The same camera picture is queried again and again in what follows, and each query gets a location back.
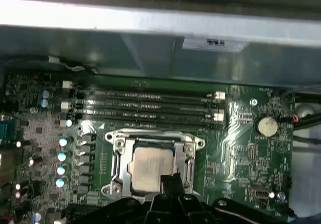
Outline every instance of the mounting screw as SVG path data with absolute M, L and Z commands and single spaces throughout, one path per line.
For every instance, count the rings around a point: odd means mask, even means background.
M 124 143 L 123 140 L 117 140 L 117 141 L 116 141 L 116 146 L 117 146 L 117 147 L 121 148 L 121 147 L 123 147 L 124 145 L 125 145 L 125 143 Z
M 193 196 L 192 195 L 184 195 L 184 199 L 185 200 L 192 200 L 193 199 Z
M 218 203 L 220 206 L 226 206 L 226 205 L 227 205 L 227 202 L 224 201 L 224 200 L 219 200 L 217 203 Z
M 119 186 L 119 185 L 114 185 L 112 189 L 113 189 L 113 191 L 115 191 L 117 194 L 120 193 L 120 186 Z
M 252 107 L 257 106 L 257 104 L 258 104 L 257 99 L 253 98 L 253 99 L 250 100 L 250 105 L 251 105 Z
M 186 152 L 191 152 L 193 149 L 192 149 L 192 147 L 191 146 L 187 146 L 186 147 Z

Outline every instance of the wire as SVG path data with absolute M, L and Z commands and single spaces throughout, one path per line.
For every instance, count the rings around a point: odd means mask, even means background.
M 96 75 L 99 75 L 97 70 L 88 68 L 84 66 L 83 62 L 69 60 L 66 58 L 55 57 L 55 56 L 42 56 L 42 55 L 12 55 L 12 56 L 5 56 L 1 59 L 4 66 L 9 66 L 12 63 L 19 63 L 19 62 L 48 62 L 51 64 L 58 64 L 63 65 L 67 69 L 79 72 L 79 71 L 90 71 Z
M 298 118 L 297 115 L 293 115 L 292 118 L 293 118 L 293 121 L 294 121 L 295 123 L 299 122 L 299 118 Z
M 321 119 L 315 120 L 315 121 L 310 121 L 310 122 L 306 122 L 306 123 L 294 126 L 294 130 L 296 131 L 296 130 L 308 129 L 308 128 L 311 128 L 311 127 L 314 127 L 314 126 L 317 126 L 320 124 L 321 124 Z
M 321 145 L 321 139 L 314 139 L 314 138 L 304 138 L 300 136 L 293 136 L 294 141 L 311 144 L 311 145 Z
M 287 106 L 285 99 L 287 96 L 297 93 L 299 91 L 303 91 L 303 90 L 321 90 L 321 84 L 314 84 L 314 85 L 307 85 L 307 86 L 300 86 L 300 87 L 296 87 L 293 88 L 289 91 L 286 91 L 284 94 L 281 95 L 280 97 L 280 103 L 281 105 L 284 107 L 284 109 L 287 111 L 287 113 L 293 117 L 293 121 L 295 123 L 299 122 L 299 118 L 298 116 Z

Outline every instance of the electrolytic capacitor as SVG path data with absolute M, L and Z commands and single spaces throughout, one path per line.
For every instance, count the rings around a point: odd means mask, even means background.
M 16 184 L 16 190 L 20 190 L 21 188 L 24 188 L 29 184 L 30 184 L 30 181 L 28 181 L 28 180 L 24 180 L 24 181 L 22 181 L 20 183 L 17 183 Z
M 35 114 L 38 113 L 38 109 L 37 109 L 36 107 L 31 107 L 31 108 L 29 109 L 29 112 L 30 112 L 31 114 L 35 115 Z
M 60 152 L 58 154 L 58 160 L 59 161 L 65 161 L 67 158 L 69 158 L 70 153 L 68 151 Z
M 66 127 L 70 127 L 72 126 L 72 121 L 71 120 L 67 120 L 66 121 Z
M 68 180 L 68 177 L 63 175 L 61 178 L 56 180 L 56 186 L 58 188 L 62 188 L 68 182 Z
M 49 103 L 48 100 L 43 99 L 43 100 L 40 101 L 40 106 L 43 107 L 43 108 L 47 108 L 47 107 L 51 107 L 51 104 Z
M 42 162 L 44 159 L 41 156 L 38 157 L 30 157 L 29 158 L 29 166 L 33 166 L 34 164 Z
M 70 144 L 71 142 L 73 142 L 73 139 L 71 137 L 62 137 L 59 140 L 59 145 L 64 147 L 64 146 Z
M 16 142 L 16 146 L 17 146 L 18 148 L 24 147 L 24 146 L 28 146 L 28 145 L 30 145 L 30 144 L 31 144 L 30 140 L 20 140 L 20 141 L 17 141 L 17 142 Z
M 286 199 L 286 195 L 285 195 L 285 193 L 284 192 L 279 192 L 278 194 L 277 194 L 277 198 L 279 199 L 279 200 L 285 200 Z
M 46 217 L 46 211 L 41 209 L 34 214 L 33 221 L 40 222 L 41 220 L 45 219 L 45 217 Z
M 13 90 L 8 89 L 8 90 L 5 92 L 5 95 L 6 95 L 6 96 L 14 96 L 14 95 L 16 95 L 16 91 L 13 91 Z
M 57 168 L 57 173 L 58 175 L 63 175 L 66 172 L 69 171 L 69 165 L 68 164 L 63 164 Z
M 47 90 L 43 90 L 40 95 L 44 99 L 52 98 L 52 96 L 53 96 L 53 94 Z
M 23 188 L 23 189 L 20 189 L 19 191 L 17 191 L 16 193 L 15 193 L 15 197 L 17 198 L 17 199 L 19 199 L 19 198 L 21 198 L 22 196 L 24 196 L 25 194 L 27 194 L 27 192 L 28 192 L 28 188 L 26 187 L 26 188 Z
M 7 87 L 7 89 L 15 89 L 17 86 L 12 82 L 8 82 L 6 87 Z

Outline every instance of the black cable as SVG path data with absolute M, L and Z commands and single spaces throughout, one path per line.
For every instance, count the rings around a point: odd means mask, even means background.
M 300 136 L 293 136 L 294 141 L 306 143 L 306 144 L 312 144 L 312 145 L 321 145 L 321 139 L 314 139 L 314 138 L 304 138 Z
M 311 128 L 311 127 L 314 127 L 314 126 L 317 126 L 320 124 L 321 124 L 321 119 L 316 120 L 316 121 L 310 121 L 305 124 L 295 125 L 294 130 L 296 131 L 296 130 L 308 129 L 308 128 Z

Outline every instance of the chip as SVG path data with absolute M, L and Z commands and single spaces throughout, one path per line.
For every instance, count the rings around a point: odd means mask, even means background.
M 136 148 L 128 170 L 131 174 L 132 188 L 136 191 L 160 191 L 161 175 L 172 174 L 173 161 L 172 150 Z
M 48 213 L 55 213 L 55 208 L 54 207 L 49 207 L 48 208 Z
M 57 200 L 58 199 L 58 193 L 50 193 L 50 199 Z
M 50 149 L 49 154 L 50 155 L 57 155 L 57 149 Z
M 36 127 L 36 134 L 42 134 L 42 128 Z
M 41 172 L 40 171 L 35 171 L 35 177 L 41 177 Z

